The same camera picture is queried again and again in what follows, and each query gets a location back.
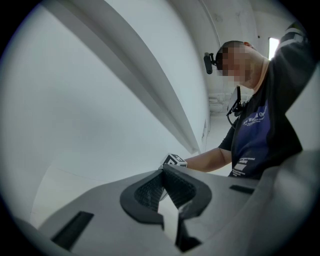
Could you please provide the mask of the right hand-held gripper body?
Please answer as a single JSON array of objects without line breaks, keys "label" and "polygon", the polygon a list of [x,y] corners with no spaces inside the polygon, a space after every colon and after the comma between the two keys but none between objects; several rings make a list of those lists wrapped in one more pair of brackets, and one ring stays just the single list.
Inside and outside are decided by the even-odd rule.
[{"label": "right hand-held gripper body", "polygon": [[172,153],[168,153],[163,158],[159,168],[162,169],[165,164],[177,165],[177,166],[184,167],[184,168],[186,168],[188,166],[188,163],[184,159],[182,159],[177,154],[172,154]]}]

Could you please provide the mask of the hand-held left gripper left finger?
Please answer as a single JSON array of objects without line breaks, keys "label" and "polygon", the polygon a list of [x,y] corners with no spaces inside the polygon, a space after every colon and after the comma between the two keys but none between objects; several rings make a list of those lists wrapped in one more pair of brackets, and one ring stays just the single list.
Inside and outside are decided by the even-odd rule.
[{"label": "hand-held left gripper left finger", "polygon": [[71,256],[178,256],[158,212],[162,172],[94,187],[53,213],[39,231]]}]

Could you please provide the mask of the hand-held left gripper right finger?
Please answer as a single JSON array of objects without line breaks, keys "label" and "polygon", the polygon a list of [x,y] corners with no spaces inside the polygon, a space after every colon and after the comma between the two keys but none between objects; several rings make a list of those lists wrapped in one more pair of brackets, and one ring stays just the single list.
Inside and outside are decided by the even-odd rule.
[{"label": "hand-held left gripper right finger", "polygon": [[178,209],[176,246],[186,252],[204,243],[237,215],[258,183],[165,164],[162,184]]}]

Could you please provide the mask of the person's right forearm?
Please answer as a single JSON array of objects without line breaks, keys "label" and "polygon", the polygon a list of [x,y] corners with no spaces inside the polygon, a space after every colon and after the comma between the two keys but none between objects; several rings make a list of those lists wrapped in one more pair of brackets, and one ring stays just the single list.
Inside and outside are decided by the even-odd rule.
[{"label": "person's right forearm", "polygon": [[231,151],[219,147],[207,152],[187,158],[187,168],[208,173],[216,171],[232,162]]}]

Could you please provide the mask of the black chest-mounted device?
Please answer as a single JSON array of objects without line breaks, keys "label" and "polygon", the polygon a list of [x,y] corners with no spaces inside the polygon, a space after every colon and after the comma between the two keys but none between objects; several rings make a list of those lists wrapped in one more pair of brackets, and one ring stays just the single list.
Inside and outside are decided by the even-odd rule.
[{"label": "black chest-mounted device", "polygon": [[245,105],[245,102],[241,102],[241,88],[237,85],[231,94],[226,113],[227,120],[233,129],[235,129],[235,125],[233,122],[231,122],[230,115],[234,113],[234,116],[238,117],[245,108]]}]

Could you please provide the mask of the ceiling light panel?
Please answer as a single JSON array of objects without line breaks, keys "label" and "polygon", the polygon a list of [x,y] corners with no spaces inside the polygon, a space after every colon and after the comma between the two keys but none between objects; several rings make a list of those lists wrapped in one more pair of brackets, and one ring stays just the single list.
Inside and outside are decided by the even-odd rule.
[{"label": "ceiling light panel", "polygon": [[273,38],[273,37],[268,38],[268,45],[269,45],[268,59],[269,60],[271,60],[275,56],[279,43],[280,43],[280,40],[277,38]]}]

